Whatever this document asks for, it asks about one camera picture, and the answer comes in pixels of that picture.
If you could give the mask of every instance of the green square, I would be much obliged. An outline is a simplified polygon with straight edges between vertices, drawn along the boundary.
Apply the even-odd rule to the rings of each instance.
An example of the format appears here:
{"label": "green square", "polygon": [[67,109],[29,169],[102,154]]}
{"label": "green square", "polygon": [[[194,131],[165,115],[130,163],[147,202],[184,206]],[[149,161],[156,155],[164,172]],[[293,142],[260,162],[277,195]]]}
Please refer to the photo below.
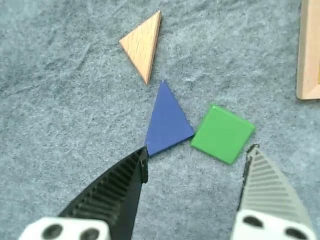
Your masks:
{"label": "green square", "polygon": [[191,146],[226,164],[233,164],[255,130],[255,125],[212,105],[202,120]]}

